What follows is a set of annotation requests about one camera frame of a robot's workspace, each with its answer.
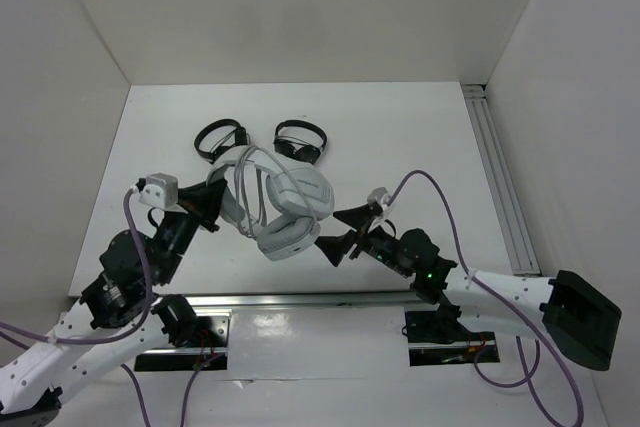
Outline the white over-ear headphones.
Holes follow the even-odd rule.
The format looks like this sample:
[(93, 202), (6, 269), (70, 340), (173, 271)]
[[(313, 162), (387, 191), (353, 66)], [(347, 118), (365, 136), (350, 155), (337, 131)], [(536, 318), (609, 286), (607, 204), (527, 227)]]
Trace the white over-ear headphones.
[(291, 258), (311, 247), (320, 222), (334, 211), (329, 180), (313, 165), (252, 145), (234, 147), (215, 163), (206, 183), (231, 172), (220, 216), (256, 242), (271, 261)]

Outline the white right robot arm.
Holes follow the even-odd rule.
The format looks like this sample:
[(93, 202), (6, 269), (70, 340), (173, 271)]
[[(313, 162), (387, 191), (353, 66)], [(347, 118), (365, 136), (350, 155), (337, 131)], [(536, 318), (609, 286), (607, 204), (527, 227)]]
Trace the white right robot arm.
[(584, 368), (609, 369), (622, 311), (579, 274), (561, 270), (554, 277), (517, 277), (464, 268), (442, 257), (420, 228), (400, 237), (386, 231), (377, 203), (334, 216), (350, 229), (317, 239), (329, 262), (337, 266), (365, 254), (410, 279), (416, 296), (436, 306), (436, 326), (444, 337), (457, 339), (465, 332), (541, 336)]

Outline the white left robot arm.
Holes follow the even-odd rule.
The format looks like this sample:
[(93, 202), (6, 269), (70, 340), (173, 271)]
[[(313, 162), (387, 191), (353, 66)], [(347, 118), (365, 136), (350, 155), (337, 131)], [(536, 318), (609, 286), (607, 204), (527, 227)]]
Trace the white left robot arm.
[(171, 282), (199, 229), (216, 232), (223, 218), (281, 260), (313, 245), (334, 209), (333, 188), (320, 174), (269, 175), (258, 189), (259, 207), (273, 205), (277, 219), (251, 217), (224, 178), (181, 188), (175, 177), (153, 174), (130, 188), (128, 227), (101, 255), (100, 275), (47, 334), (13, 330), (34, 343), (1, 369), (2, 425), (45, 426), (88, 381), (146, 348), (193, 341), (198, 319), (187, 299), (158, 300), (153, 289)]

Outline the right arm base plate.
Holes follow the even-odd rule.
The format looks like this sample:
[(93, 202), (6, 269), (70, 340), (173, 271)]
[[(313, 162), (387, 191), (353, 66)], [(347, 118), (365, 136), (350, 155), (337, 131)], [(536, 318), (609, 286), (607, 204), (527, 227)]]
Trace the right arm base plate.
[(439, 319), (435, 311), (406, 311), (402, 335), (412, 367), (500, 362), (493, 332), (469, 332)]

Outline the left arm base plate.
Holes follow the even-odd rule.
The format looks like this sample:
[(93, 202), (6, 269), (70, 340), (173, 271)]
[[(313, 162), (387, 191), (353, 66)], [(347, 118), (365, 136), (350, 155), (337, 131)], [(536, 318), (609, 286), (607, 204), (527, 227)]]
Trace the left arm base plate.
[(223, 371), (228, 363), (229, 312), (216, 311), (200, 315), (195, 333), (180, 347), (173, 344), (154, 348), (136, 357), (134, 371), (189, 372), (201, 367), (205, 371)]

